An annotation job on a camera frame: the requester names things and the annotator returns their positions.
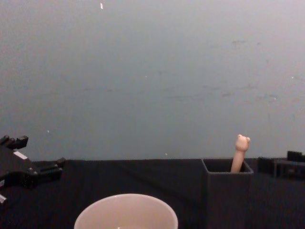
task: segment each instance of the white bowl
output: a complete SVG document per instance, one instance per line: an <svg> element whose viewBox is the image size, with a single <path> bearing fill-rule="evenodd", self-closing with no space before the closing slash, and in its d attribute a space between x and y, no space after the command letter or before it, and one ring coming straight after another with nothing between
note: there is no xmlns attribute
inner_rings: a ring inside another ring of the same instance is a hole
<svg viewBox="0 0 305 229"><path fill-rule="evenodd" d="M78 216L74 229L178 229L178 218L157 198L122 194L91 204Z"/></svg>

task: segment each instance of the dark tabletop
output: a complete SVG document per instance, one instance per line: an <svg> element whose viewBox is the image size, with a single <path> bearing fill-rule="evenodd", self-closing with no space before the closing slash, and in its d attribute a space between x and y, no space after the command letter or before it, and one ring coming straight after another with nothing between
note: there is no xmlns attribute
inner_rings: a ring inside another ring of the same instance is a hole
<svg viewBox="0 0 305 229"><path fill-rule="evenodd" d="M256 172L256 160L247 160ZM37 165L48 162L37 162ZM157 197L177 214L179 229L202 228L200 159L68 160L61 179L34 189L0 191L0 229L72 229L79 214L102 198L140 193ZM305 182L255 173L249 194L247 228L305 228Z"/></svg>

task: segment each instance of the dark gray container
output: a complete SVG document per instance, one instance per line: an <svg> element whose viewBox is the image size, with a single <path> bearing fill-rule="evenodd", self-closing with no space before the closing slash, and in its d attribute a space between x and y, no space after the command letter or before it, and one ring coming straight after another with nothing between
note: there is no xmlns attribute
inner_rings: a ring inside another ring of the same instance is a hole
<svg viewBox="0 0 305 229"><path fill-rule="evenodd" d="M207 229L244 229L253 170L244 161L230 173L233 159L203 159L203 223Z"/></svg>

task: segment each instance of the black robotic claw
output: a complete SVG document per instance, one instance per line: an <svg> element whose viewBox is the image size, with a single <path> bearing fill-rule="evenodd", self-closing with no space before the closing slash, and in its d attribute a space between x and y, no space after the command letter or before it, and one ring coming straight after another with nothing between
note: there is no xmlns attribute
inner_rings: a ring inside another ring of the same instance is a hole
<svg viewBox="0 0 305 229"><path fill-rule="evenodd" d="M0 188L9 186L31 188L38 183L53 181L61 177L65 158L48 166L38 167L25 155L15 151L15 149L26 147L28 139L27 136L22 136L15 140L7 135L0 139ZM2 204L5 200L3 197L0 199L0 203Z"/></svg>

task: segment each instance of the bowl rim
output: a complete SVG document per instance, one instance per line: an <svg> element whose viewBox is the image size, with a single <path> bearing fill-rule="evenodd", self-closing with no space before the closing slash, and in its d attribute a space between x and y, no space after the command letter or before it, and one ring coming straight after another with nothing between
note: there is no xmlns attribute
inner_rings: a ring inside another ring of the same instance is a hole
<svg viewBox="0 0 305 229"><path fill-rule="evenodd" d="M96 202L90 204L90 205L89 205L88 207L86 207L86 208L81 212L81 214L77 217L77 219L76 219L76 221L75 221L75 224L74 224L74 229L76 229L77 226L80 224L81 217L82 217L87 211L89 211L92 207L94 207L95 205L98 205L98 204L100 204L101 202L105 202L105 201L107 201L107 200L109 200L109 199L120 198L120 197L124 197L124 196L134 196L134 197L138 196L138 197L141 197L141 198L153 199L153 200L159 202L161 205L163 205L164 207L166 207L166 208L170 211L170 213L171 213L171 215L172 215L172 217L173 217L173 219L174 219L174 228L175 228L175 229L178 229L178 218L177 218L177 215L176 215L175 211L172 209L171 206L169 206L167 203L165 203L164 201L162 201L162 200L160 200L160 199L158 199L158 198L156 198L156 197L152 197L152 196L148 196L148 195L144 195L144 194L135 194L135 193L126 193L126 194L113 195L113 196L105 197L105 198L103 198L103 199L100 199L100 200L98 200L98 201L96 201Z"/></svg>

